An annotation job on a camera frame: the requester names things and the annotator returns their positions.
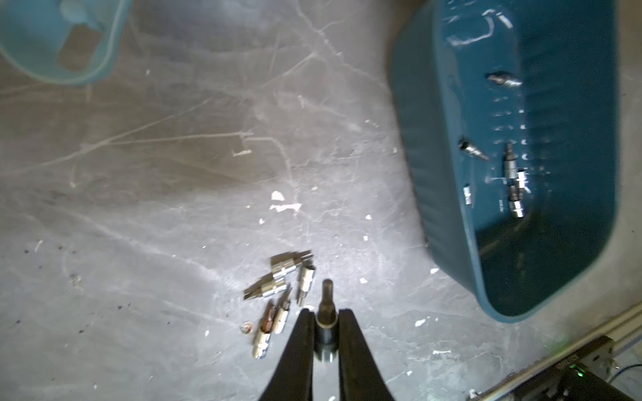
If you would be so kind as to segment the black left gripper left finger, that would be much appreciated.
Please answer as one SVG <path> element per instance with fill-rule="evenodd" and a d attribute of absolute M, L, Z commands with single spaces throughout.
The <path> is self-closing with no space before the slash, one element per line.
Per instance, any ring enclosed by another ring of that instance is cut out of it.
<path fill-rule="evenodd" d="M 314 334 L 314 313 L 303 309 L 274 375 L 259 400 L 313 399 Z"/>

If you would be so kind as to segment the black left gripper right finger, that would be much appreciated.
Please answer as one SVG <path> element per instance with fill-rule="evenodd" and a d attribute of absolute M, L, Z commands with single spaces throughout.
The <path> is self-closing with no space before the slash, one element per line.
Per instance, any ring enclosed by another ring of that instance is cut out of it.
<path fill-rule="evenodd" d="M 350 309 L 339 311 L 339 399 L 394 400 Z"/>

